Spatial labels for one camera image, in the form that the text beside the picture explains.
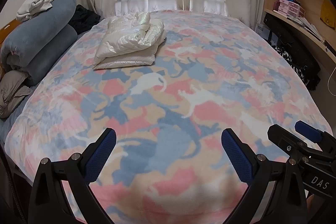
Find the rolled gray blanket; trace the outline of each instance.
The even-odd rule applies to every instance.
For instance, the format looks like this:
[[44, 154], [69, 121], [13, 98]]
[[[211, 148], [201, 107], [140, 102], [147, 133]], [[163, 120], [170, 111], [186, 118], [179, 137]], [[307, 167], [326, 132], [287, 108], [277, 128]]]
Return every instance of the rolled gray blanket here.
[[0, 59], [6, 71], [26, 67], [64, 28], [76, 9], [76, 0], [54, 0], [49, 10], [23, 22], [4, 40]]
[[40, 82], [55, 64], [57, 59], [76, 41], [77, 33], [73, 27], [66, 25], [42, 50], [19, 71], [29, 74], [25, 85], [32, 86]]

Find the white towel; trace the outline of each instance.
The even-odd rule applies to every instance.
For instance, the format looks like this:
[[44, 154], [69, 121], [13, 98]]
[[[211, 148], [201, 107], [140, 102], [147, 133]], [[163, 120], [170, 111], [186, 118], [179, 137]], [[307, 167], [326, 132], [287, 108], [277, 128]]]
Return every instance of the white towel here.
[[130, 66], [152, 65], [155, 61], [155, 53], [160, 44], [165, 40], [167, 32], [163, 30], [157, 41], [147, 49], [131, 52], [128, 54], [118, 55], [105, 58], [95, 66], [94, 69], [112, 69]]
[[25, 0], [16, 13], [16, 19], [21, 22], [31, 19], [39, 12], [51, 8], [51, 1], [53, 0]]

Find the black cable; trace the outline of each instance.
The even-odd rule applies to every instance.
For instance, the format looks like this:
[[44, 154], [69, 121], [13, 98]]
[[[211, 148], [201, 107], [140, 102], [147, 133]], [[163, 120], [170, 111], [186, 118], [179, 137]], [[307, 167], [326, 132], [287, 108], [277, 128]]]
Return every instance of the black cable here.
[[17, 190], [16, 190], [16, 187], [15, 187], [15, 183], [14, 183], [14, 179], [13, 179], [13, 176], [12, 176], [11, 168], [9, 167], [9, 164], [8, 164], [8, 161], [7, 161], [7, 158], [6, 158], [6, 154], [3, 151], [1, 145], [0, 145], [0, 158], [3, 162], [3, 165], [4, 165], [5, 170], [6, 170], [7, 178], [8, 178], [8, 181], [9, 181], [10, 188], [12, 190], [13, 199], [14, 199], [17, 211], [19, 212], [20, 218], [22, 219], [23, 223], [27, 224], [28, 221], [27, 221], [27, 218], [26, 218], [26, 216], [23, 212], [23, 208], [21, 206], [21, 203], [20, 203], [20, 200], [19, 200], [19, 197], [18, 197], [18, 194], [17, 194]]

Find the yellow cloth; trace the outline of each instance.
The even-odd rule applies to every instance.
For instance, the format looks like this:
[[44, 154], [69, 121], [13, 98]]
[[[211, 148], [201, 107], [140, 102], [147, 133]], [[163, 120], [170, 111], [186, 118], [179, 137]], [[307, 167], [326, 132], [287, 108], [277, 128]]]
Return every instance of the yellow cloth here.
[[336, 9], [327, 0], [324, 0], [321, 7], [321, 20], [330, 28], [336, 27]]

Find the bed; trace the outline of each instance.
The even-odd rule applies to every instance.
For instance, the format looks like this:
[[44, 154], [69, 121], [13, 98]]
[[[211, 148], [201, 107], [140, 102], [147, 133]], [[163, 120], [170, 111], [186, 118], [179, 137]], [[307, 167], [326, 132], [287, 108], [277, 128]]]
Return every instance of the bed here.
[[93, 70], [103, 20], [36, 88], [6, 153], [33, 180], [43, 157], [65, 160], [110, 127], [117, 144], [90, 187], [115, 223], [223, 223], [246, 189], [221, 146], [225, 128], [281, 161], [270, 125], [331, 128], [289, 64], [239, 20], [177, 10], [151, 18], [167, 31], [152, 66]]

